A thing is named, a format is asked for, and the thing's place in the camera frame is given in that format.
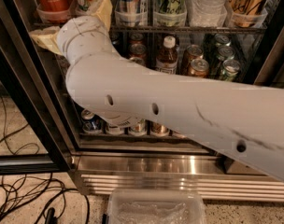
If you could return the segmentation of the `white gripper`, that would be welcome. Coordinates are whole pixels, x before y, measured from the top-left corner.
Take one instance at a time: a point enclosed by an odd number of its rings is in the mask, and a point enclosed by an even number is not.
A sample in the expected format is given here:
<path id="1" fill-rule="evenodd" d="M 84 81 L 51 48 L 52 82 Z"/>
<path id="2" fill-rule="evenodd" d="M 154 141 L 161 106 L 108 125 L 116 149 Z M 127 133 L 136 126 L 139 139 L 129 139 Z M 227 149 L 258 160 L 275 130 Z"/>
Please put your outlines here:
<path id="1" fill-rule="evenodd" d="M 29 36 L 42 49 L 61 55 L 74 65 L 81 57 L 99 52 L 117 51 L 108 31 L 111 26 L 111 0 L 99 0 L 93 16 L 81 16 L 69 20 L 61 29 L 51 26 L 31 31 Z"/>

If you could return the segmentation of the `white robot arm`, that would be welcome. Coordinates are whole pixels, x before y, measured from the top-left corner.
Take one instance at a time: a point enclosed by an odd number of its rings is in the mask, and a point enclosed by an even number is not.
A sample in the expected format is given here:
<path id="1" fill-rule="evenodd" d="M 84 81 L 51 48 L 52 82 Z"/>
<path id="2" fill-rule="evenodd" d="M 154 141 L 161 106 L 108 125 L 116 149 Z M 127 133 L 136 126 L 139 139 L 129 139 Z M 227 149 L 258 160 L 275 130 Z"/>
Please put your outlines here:
<path id="1" fill-rule="evenodd" d="M 30 33 L 63 55 L 70 97 L 108 122 L 158 122 L 284 182 L 284 90 L 167 75 L 120 56 L 97 15 Z"/>

